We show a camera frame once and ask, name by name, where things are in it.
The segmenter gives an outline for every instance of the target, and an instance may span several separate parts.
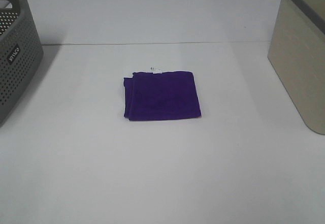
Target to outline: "white label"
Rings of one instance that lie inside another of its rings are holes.
[[[158,69],[158,68],[150,68],[151,69],[151,72],[153,74],[161,74],[163,73],[162,70]]]

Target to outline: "gray basket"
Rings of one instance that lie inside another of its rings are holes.
[[[32,79],[43,49],[27,0],[0,9],[0,126]]]

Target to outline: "storage box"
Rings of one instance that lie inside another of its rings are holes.
[[[325,0],[281,0],[268,57],[305,124],[325,134]]]
[[[43,49],[27,0],[0,9],[0,126],[32,79]]]

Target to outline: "purple towel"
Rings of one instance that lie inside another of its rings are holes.
[[[201,116],[191,72],[133,73],[132,78],[124,78],[124,87],[124,116],[131,121]]]

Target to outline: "beige storage box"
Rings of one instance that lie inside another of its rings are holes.
[[[325,0],[281,0],[268,57],[305,124],[325,135]]]

